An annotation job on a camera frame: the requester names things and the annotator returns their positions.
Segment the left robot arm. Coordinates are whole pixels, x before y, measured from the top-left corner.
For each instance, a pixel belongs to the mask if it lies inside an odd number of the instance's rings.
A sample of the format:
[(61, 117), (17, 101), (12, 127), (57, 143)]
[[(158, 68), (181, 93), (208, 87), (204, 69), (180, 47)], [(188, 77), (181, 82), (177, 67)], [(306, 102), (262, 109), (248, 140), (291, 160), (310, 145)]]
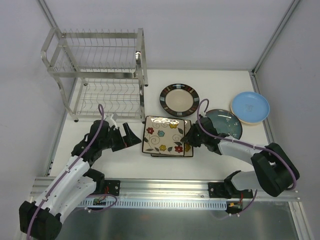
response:
[(92, 169), (104, 150), (113, 152), (142, 141), (123, 123), (125, 135), (112, 121), (96, 120), (83, 139), (73, 148), (65, 167), (32, 202), (19, 207), (20, 231), (27, 238), (54, 240), (72, 211), (89, 195), (103, 195), (105, 175)]

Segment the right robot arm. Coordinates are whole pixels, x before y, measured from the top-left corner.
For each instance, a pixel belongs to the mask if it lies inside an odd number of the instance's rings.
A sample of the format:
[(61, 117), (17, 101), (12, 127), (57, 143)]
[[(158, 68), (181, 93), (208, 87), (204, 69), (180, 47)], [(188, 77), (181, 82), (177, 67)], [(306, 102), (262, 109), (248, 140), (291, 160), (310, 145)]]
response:
[(194, 148), (206, 146), (210, 152), (229, 156), (253, 166), (252, 171), (237, 170), (227, 176), (223, 185), (215, 188), (216, 195), (231, 199), (245, 190), (263, 190), (272, 197), (294, 189), (300, 173), (290, 158), (275, 142), (266, 146), (254, 145), (218, 133), (207, 117), (199, 118), (181, 139)]

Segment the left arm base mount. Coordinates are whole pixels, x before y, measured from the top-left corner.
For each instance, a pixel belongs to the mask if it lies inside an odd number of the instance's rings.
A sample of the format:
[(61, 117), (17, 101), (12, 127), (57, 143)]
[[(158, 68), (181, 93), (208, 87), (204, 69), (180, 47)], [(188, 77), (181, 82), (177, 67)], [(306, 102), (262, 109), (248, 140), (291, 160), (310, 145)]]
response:
[(111, 180), (111, 179), (105, 179), (104, 180), (104, 193), (113, 195), (113, 196), (119, 196), (121, 189), (121, 181), (120, 180)]

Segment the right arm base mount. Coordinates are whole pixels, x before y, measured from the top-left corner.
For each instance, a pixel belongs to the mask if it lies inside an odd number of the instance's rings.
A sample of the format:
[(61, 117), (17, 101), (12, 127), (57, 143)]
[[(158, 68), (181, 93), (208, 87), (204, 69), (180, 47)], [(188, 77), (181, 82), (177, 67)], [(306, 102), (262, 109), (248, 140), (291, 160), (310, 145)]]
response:
[(226, 191), (223, 182), (209, 182), (207, 186), (209, 198), (229, 198), (229, 193)]

